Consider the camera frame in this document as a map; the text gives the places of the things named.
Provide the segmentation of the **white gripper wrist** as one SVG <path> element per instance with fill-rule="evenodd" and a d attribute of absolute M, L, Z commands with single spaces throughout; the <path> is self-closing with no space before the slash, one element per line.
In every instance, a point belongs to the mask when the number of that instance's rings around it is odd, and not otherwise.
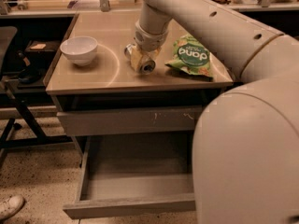
<path fill-rule="evenodd" d="M 139 46 L 133 46 L 131 49 L 131 66 L 137 73 L 147 72 L 147 62 L 156 60 L 161 52 L 161 46 L 164 44 L 168 35 L 168 22 L 162 25 L 159 31 L 150 28 L 143 28 L 139 21 L 135 23 L 135 42 Z M 150 52 L 150 57 L 143 51 Z"/>

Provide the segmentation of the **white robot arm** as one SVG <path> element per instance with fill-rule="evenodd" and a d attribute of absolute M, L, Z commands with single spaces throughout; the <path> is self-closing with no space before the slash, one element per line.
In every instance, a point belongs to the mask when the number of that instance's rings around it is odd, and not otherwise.
<path fill-rule="evenodd" d="M 199 224 L 298 224 L 298 42 L 210 0 L 142 0 L 143 50 L 175 20 L 240 80 L 202 112 L 192 142 Z"/>

